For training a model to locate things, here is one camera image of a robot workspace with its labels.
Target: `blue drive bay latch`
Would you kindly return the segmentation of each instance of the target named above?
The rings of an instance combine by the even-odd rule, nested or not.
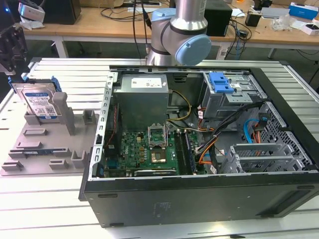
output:
[[[229,85],[229,80],[222,72],[210,72],[209,80],[215,93],[233,93],[234,89]]]

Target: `motherboard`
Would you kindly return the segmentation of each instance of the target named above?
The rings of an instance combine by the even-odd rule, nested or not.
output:
[[[150,136],[151,142],[165,139],[165,145],[150,146]],[[122,132],[120,156],[107,160],[104,173],[107,177],[192,174],[198,144],[195,132]]]

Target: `open computer tower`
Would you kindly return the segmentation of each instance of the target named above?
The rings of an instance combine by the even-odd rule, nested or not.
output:
[[[102,227],[283,217],[318,148],[259,68],[110,66],[84,193]]]

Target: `green circuit board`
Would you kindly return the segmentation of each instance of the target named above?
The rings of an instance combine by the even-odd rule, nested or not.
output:
[[[153,141],[162,140],[162,134],[152,134]],[[198,146],[195,132],[189,133],[192,149]],[[167,135],[165,149],[149,147],[147,132],[123,132],[119,169],[173,169],[178,174],[178,162],[173,132]]]

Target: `slotted metal surface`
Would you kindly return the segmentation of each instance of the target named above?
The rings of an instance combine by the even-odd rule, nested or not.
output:
[[[61,87],[68,95],[94,96],[94,102],[97,103],[101,102],[103,95],[103,85],[99,81],[102,76],[106,75],[109,65],[141,66],[144,65],[144,62],[135,59],[43,58],[34,65],[29,76],[41,78],[54,75],[59,79]],[[203,61],[199,66],[261,68],[315,139],[319,141],[318,95],[292,68],[276,61]]]
[[[109,65],[144,65],[134,59],[68,59],[43,58],[35,64],[30,73],[34,77],[54,75],[68,93],[68,104],[81,114],[85,108],[99,112],[104,87],[101,77]],[[280,84],[279,90],[290,106],[303,114],[300,119],[319,140],[318,99],[305,87],[303,80],[292,69],[279,62],[255,61],[204,61],[201,65],[213,67],[232,66],[237,68],[263,68],[273,83]],[[300,83],[301,88],[290,88],[289,84]],[[12,92],[0,105],[0,161],[6,158],[8,150],[20,133],[25,120],[25,106]],[[77,199],[82,176],[69,177],[0,177],[0,225],[1,238],[43,238],[51,235],[65,238],[91,237],[98,233],[103,238],[229,238],[241,235],[250,238],[318,238],[319,198],[313,198],[295,212],[284,218],[265,220],[226,221],[161,225],[149,227],[126,227],[102,229],[88,202]]]

